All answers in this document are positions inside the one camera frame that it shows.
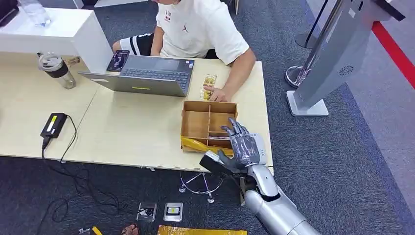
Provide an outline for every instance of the laptop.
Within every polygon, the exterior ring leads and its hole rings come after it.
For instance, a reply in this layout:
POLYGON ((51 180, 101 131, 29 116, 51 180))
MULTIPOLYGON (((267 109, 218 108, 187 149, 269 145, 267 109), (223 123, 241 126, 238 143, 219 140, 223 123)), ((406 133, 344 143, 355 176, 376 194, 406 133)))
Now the laptop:
POLYGON ((116 92, 186 97, 194 60, 130 55, 119 75, 79 72, 116 92))

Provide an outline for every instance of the red floor line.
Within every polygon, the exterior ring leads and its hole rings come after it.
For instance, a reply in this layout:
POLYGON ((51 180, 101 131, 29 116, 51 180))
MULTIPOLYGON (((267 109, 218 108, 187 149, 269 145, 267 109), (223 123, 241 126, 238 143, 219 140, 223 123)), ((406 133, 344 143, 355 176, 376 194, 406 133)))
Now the red floor line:
POLYGON ((372 31, 399 70, 401 70, 402 74, 415 89, 415 66, 379 21, 373 23, 372 31))

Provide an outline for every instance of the silver kiosk stand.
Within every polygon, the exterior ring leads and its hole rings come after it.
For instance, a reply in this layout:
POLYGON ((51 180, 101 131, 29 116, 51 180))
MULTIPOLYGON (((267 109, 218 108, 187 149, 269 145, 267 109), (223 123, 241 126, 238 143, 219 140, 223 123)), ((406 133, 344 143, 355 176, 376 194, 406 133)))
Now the silver kiosk stand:
POLYGON ((337 0, 316 45, 304 66, 287 70, 286 80, 296 91, 287 91, 291 114, 296 117, 324 117, 328 110, 322 100, 352 77, 365 56, 374 21, 405 18, 390 5, 391 0, 337 0), (324 40, 313 69, 317 52, 324 40))

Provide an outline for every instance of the jordan logo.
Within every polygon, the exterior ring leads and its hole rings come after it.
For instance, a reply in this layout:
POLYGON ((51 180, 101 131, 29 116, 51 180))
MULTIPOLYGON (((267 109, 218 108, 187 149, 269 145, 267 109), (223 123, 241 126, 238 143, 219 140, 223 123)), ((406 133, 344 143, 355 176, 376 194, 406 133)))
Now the jordan logo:
POLYGON ((183 28, 183 30, 182 31, 186 31, 187 33, 189 33, 189 31, 187 30, 187 28, 186 28, 186 23, 184 24, 184 28, 183 28))

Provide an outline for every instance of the smartphone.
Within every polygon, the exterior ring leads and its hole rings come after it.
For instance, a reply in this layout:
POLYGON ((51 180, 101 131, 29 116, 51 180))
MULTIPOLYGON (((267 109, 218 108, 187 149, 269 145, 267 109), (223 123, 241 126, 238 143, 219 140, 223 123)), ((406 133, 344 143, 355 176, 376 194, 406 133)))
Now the smartphone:
POLYGON ((107 71, 110 72, 121 72, 122 67, 127 61, 128 55, 130 54, 129 50, 117 50, 114 53, 108 67, 107 71))

